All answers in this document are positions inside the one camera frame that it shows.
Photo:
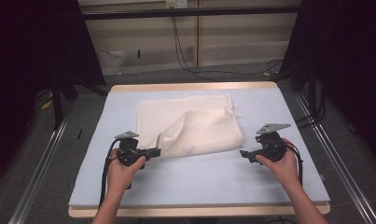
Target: gray carpet floor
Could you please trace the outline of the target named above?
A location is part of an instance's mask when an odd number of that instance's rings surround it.
[[[266,63],[251,63],[214,66],[205,69],[253,73],[266,68]],[[103,89],[110,90],[113,85],[117,84],[209,82],[214,80],[262,81],[269,79],[261,74],[248,76],[211,72],[199,75],[212,80],[194,76],[182,69],[173,69],[108,76],[105,77],[107,86]],[[295,93],[289,88],[289,80],[278,82],[278,86],[294,118],[304,117]],[[63,101],[63,108],[65,110],[72,109],[72,115],[52,156],[46,175],[40,183],[40,189],[36,193],[30,212],[25,219],[26,223],[91,222],[90,219],[69,217],[68,201],[80,164],[102,114],[105,97],[81,87],[77,87],[77,90],[80,94],[74,103]],[[43,98],[38,99],[39,104],[43,101]],[[365,140],[359,134],[350,131],[348,120],[331,99],[327,99],[326,104],[327,113],[321,124],[376,213],[376,158],[370,153]],[[30,124],[27,125],[20,150],[10,155],[9,165],[0,177],[0,223],[9,221],[42,157],[43,150],[52,135],[53,116],[52,105],[47,110],[37,109]],[[331,211],[326,215],[327,220],[330,223],[365,223],[314,131],[308,127],[300,129],[300,133],[310,150],[319,174],[325,177],[324,184],[331,199]],[[120,218],[118,223],[265,223],[277,218]],[[282,218],[295,220],[293,216],[282,216]]]

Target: folded cloth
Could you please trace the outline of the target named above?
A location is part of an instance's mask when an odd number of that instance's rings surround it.
[[[229,95],[191,96],[140,103],[139,148],[157,144],[162,157],[183,157],[235,149],[244,137]]]

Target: person's right hand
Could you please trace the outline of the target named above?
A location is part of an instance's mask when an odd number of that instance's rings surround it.
[[[283,140],[292,147],[292,144],[287,139],[283,138]],[[255,159],[272,171],[284,189],[290,185],[299,183],[297,160],[295,154],[290,149],[287,149],[284,157],[277,162],[270,161],[260,155],[256,155]]]

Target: table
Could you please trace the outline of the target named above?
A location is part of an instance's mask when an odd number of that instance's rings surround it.
[[[227,82],[227,83],[183,83],[153,85],[121,85],[111,92],[135,91],[198,91],[198,90],[250,90],[277,89],[273,82]],[[322,214],[330,211],[328,202],[315,203]],[[97,208],[93,206],[69,207],[71,217],[94,217]],[[185,206],[123,206],[118,210],[118,217],[233,217],[233,216],[270,216],[294,214],[290,203],[261,204],[189,204]]]

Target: wall outlet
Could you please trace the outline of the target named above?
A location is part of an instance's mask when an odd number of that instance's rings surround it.
[[[176,8],[176,0],[166,0],[165,8]]]
[[[176,0],[176,8],[188,8],[188,0]]]

